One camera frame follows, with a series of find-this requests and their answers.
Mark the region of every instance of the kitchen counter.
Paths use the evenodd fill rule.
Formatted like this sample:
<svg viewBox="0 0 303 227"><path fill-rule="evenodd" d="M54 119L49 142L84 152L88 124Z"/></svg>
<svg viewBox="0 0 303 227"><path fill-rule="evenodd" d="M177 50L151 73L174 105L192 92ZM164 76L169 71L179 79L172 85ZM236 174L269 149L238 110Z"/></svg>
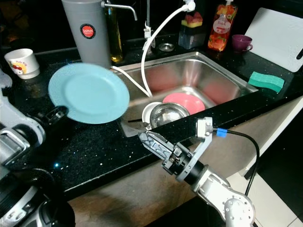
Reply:
<svg viewBox="0 0 303 227"><path fill-rule="evenodd" d="M148 60L168 57L186 52L199 51L222 65L235 75L249 80L253 71L275 75L285 80L280 93L269 89L231 100L181 120L154 129L172 143L187 140L195 135L196 120L205 116L213 118L214 126L230 128L260 114L279 107L303 95L302 69L291 73L253 53L235 54L227 49L221 54L203 49L187 51L176 46L173 52L156 51ZM120 65L141 61L140 45L127 49ZM14 80L14 105L23 113L36 115L53 108L47 85L53 73L67 63L79 61L77 50L41 53L37 56L41 74L29 80ZM10 165L10 169L43 167L61 185L67 199L72 199L97 187L114 181L140 169L157 158L146 150L137 136L127 138L120 128L119 120L106 124L90 125L64 119L56 128L50 129L45 143Z"/></svg>

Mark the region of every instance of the cartoon mug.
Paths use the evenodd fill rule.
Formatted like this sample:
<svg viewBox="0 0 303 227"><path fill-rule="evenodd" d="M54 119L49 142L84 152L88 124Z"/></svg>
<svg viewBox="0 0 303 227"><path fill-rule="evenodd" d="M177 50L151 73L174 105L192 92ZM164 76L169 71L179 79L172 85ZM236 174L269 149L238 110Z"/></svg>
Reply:
<svg viewBox="0 0 303 227"><path fill-rule="evenodd" d="M39 64L31 49L11 51L4 58L13 72L21 79L31 79L40 73Z"/></svg>

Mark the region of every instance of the stainless steel bowl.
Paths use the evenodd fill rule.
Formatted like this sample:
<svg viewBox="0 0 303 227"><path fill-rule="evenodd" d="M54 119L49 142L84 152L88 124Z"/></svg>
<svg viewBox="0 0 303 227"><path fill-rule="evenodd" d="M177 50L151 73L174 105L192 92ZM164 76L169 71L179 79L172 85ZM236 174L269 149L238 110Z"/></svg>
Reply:
<svg viewBox="0 0 303 227"><path fill-rule="evenodd" d="M151 111L151 127L157 128L186 116L189 116L189 112L183 106L177 103L161 103Z"/></svg>

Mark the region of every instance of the oil bottle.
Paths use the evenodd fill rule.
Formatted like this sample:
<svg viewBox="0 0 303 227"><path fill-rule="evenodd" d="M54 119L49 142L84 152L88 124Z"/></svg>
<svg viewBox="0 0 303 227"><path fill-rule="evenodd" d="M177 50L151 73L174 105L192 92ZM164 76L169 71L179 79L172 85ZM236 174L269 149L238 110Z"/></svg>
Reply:
<svg viewBox="0 0 303 227"><path fill-rule="evenodd" d="M120 62L123 59L123 54L116 9L113 7L105 8L105 17L107 21L110 57L113 62Z"/></svg>

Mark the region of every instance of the white bowl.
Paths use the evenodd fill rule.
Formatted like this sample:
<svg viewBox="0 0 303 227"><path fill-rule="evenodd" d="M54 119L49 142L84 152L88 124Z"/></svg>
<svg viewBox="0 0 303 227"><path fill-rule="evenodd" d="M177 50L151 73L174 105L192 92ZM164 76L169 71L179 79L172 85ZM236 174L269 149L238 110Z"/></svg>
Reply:
<svg viewBox="0 0 303 227"><path fill-rule="evenodd" d="M161 104L161 102L153 102L149 103L142 111L142 122L150 123L151 112L153 108L157 105Z"/></svg>

